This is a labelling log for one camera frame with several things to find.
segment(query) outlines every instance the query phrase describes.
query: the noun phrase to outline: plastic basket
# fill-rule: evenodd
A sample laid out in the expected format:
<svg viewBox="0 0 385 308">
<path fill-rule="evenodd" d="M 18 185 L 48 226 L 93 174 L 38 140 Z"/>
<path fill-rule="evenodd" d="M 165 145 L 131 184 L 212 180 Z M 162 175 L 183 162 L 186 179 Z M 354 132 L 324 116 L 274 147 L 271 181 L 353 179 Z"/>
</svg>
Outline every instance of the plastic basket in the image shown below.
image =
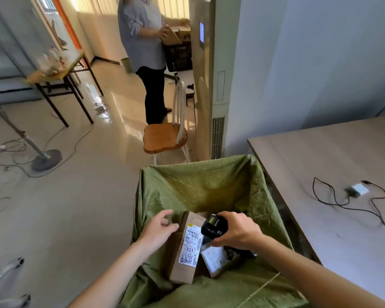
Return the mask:
<svg viewBox="0 0 385 308">
<path fill-rule="evenodd" d="M 193 69 L 193 61 L 191 60 L 191 42 L 164 46 L 164 52 L 167 68 L 170 72 Z"/>
</svg>

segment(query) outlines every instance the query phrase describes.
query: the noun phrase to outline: trash can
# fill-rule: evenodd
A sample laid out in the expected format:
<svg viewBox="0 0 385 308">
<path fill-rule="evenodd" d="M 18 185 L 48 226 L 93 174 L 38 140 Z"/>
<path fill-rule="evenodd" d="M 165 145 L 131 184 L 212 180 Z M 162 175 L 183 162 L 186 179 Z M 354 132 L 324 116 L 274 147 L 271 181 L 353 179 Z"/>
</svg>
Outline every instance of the trash can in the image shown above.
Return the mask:
<svg viewBox="0 0 385 308">
<path fill-rule="evenodd" d="M 126 69 L 127 73 L 133 73 L 133 68 L 131 67 L 130 60 L 128 59 L 128 57 L 123 58 L 121 60 L 121 63 L 123 64 L 123 66 Z"/>
<path fill-rule="evenodd" d="M 264 234 L 292 248 L 262 167 L 253 155 L 144 167 L 135 196 L 132 242 L 146 222 L 163 209 L 174 210 L 172 222 L 178 222 L 184 211 L 245 212 Z M 164 245 L 138 268 L 118 307 L 278 308 L 307 303 L 282 275 L 260 289 L 277 274 L 261 257 L 246 259 L 217 279 L 196 276 L 192 284 L 175 285 L 163 274 L 168 265 L 166 248 Z"/>
</svg>

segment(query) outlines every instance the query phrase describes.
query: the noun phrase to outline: chair leg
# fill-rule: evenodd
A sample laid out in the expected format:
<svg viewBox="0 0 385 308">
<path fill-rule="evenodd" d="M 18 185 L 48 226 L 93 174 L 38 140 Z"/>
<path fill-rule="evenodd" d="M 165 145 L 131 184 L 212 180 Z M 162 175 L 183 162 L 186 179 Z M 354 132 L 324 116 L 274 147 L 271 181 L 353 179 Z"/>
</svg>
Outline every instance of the chair leg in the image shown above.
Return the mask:
<svg viewBox="0 0 385 308">
<path fill-rule="evenodd" d="M 183 150 L 187 162 L 191 163 L 190 153 L 188 152 L 188 149 L 185 146 L 182 146 L 181 149 Z"/>
</svg>

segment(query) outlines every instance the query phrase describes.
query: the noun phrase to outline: gray table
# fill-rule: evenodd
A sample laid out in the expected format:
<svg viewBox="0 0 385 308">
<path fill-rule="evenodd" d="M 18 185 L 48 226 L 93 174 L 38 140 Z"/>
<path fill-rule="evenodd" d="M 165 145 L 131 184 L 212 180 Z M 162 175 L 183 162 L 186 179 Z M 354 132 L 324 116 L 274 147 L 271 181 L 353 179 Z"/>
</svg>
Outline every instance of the gray table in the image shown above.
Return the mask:
<svg viewBox="0 0 385 308">
<path fill-rule="evenodd" d="M 385 226 L 370 213 L 322 204 L 312 192 L 314 176 L 331 184 L 342 203 L 343 189 L 361 180 L 385 189 L 385 116 L 248 143 L 321 264 L 385 300 Z M 369 198 L 384 193 L 369 189 L 349 207 L 374 210 Z M 333 203 L 327 186 L 316 191 Z M 375 202 L 385 220 L 385 199 Z"/>
</svg>

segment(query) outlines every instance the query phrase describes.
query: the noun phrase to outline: wooden chair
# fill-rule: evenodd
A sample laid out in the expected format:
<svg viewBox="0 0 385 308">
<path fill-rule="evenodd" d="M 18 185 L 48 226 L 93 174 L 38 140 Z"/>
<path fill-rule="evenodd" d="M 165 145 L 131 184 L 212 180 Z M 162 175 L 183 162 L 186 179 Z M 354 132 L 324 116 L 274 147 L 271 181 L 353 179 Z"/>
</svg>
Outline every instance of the wooden chair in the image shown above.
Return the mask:
<svg viewBox="0 0 385 308">
<path fill-rule="evenodd" d="M 144 129 L 144 151 L 153 155 L 154 165 L 157 165 L 157 154 L 167 150 L 181 148 L 191 162 L 187 146 L 187 130 L 185 129 L 185 84 L 178 81 L 175 87 L 172 107 L 172 123 L 150 124 Z"/>
</svg>

